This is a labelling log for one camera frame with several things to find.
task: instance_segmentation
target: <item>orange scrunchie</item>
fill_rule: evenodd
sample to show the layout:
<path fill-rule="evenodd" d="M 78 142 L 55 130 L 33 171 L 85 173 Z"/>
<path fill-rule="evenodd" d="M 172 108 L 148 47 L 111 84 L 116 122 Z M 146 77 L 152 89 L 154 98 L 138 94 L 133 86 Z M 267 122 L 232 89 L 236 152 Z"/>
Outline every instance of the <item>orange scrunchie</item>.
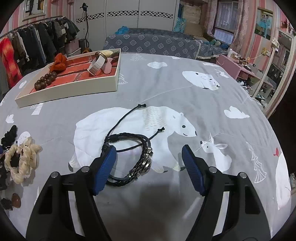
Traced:
<path fill-rule="evenodd" d="M 54 64 L 50 67 L 50 72 L 57 70 L 57 71 L 64 71 L 66 69 L 66 61 L 67 58 L 59 53 L 54 58 Z"/>

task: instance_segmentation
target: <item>cream scrunchie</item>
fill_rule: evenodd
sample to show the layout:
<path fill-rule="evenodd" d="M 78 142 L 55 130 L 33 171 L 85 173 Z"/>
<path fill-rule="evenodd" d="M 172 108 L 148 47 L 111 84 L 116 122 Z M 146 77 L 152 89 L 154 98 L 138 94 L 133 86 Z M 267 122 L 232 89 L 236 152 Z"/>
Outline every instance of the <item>cream scrunchie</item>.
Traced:
<path fill-rule="evenodd" d="M 10 171 L 11 177 L 16 184 L 24 181 L 26 175 L 30 175 L 31 168 L 36 169 L 36 153 L 41 150 L 41 146 L 32 143 L 32 137 L 28 137 L 18 146 L 13 144 L 5 153 L 4 166 L 7 171 Z M 20 154 L 18 167 L 12 167 L 10 161 L 14 153 Z"/>

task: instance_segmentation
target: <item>blue gripper pad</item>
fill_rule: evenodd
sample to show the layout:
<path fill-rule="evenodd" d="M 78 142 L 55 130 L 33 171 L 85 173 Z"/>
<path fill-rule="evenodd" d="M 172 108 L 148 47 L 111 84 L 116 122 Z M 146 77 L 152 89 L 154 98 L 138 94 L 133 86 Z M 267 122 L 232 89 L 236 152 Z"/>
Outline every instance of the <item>blue gripper pad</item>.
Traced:
<path fill-rule="evenodd" d="M 93 187 L 93 195 L 98 195 L 100 191 L 102 191 L 107 182 L 108 176 L 112 170 L 112 167 L 116 161 L 116 148 L 112 147 L 105 157 L 100 169 L 95 175 L 94 179 L 94 187 Z"/>
<path fill-rule="evenodd" d="M 196 191 L 203 195 L 205 193 L 204 179 L 201 171 L 198 169 L 193 153 L 188 145 L 182 148 L 182 159 L 186 166 L 187 172 Z"/>

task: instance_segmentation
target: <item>wall outlet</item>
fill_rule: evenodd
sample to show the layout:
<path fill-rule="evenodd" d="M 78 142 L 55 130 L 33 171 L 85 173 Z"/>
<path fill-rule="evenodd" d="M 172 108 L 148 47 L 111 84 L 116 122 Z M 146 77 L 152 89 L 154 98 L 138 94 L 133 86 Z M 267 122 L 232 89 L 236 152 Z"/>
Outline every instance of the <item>wall outlet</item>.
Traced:
<path fill-rule="evenodd" d="M 267 49 L 264 47 L 263 49 L 262 49 L 262 52 L 261 52 L 261 54 L 263 54 L 263 55 L 265 55 L 266 54 L 266 52 L 265 51 L 267 51 Z"/>

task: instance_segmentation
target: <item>clothing rack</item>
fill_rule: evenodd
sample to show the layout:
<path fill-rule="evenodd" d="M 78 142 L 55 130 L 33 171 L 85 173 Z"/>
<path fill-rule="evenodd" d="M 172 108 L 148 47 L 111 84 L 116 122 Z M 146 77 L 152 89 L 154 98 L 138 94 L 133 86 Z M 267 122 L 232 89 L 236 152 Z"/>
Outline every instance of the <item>clothing rack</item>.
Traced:
<path fill-rule="evenodd" d="M 10 30 L 10 31 L 7 32 L 6 34 L 2 35 L 2 36 L 0 37 L 0 39 L 2 39 L 3 37 L 5 37 L 6 35 L 8 35 L 8 34 L 10 34 L 10 33 L 13 33 L 14 31 L 16 31 L 16 30 L 18 30 L 18 29 L 20 29 L 20 28 L 23 28 L 23 27 L 25 27 L 25 26 L 29 26 L 29 25 L 31 25 L 31 24 L 33 24 L 33 23 L 38 23 L 38 22 L 42 22 L 42 21 L 47 20 L 47 19 L 61 18 L 61 17 L 63 17 L 63 15 L 54 16 L 54 17 L 49 17 L 49 18 L 44 18 L 44 19 L 36 20 L 36 21 L 30 22 L 30 23 L 26 23 L 26 24 L 24 24 L 24 25 L 22 25 L 22 26 L 19 26 L 19 27 L 17 27 L 17 28 L 14 28 L 13 30 Z"/>

